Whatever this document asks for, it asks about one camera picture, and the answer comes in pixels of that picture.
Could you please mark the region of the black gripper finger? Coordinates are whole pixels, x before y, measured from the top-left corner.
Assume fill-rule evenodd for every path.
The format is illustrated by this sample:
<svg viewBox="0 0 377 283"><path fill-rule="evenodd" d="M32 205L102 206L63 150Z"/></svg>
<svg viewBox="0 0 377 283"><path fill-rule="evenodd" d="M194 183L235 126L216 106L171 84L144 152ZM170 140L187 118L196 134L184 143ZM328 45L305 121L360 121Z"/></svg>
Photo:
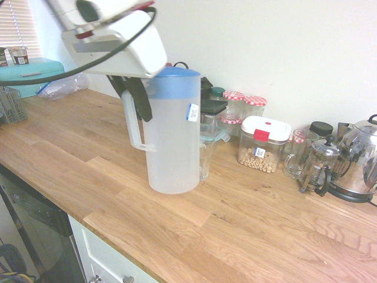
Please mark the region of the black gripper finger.
<svg viewBox="0 0 377 283"><path fill-rule="evenodd" d="M144 121L150 121L153 118L150 102L141 78L126 77L125 86L131 94L136 109Z"/></svg>
<svg viewBox="0 0 377 283"><path fill-rule="evenodd" d="M107 78L109 82L111 83L113 89L119 96L119 98L122 98L123 92L127 89L125 86L125 81L122 79L121 76L115 76L115 75L107 75Z"/></svg>

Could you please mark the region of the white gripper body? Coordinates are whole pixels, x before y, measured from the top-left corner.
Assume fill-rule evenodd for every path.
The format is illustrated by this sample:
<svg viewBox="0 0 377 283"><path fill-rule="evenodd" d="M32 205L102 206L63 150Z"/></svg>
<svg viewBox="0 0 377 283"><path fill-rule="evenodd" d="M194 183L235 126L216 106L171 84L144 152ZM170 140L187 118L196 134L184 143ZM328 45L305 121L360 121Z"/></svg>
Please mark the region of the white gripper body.
<svg viewBox="0 0 377 283"><path fill-rule="evenodd" d="M156 10L136 10L114 22L61 34L71 58L81 72L151 78L167 62L161 38L153 22Z"/></svg>

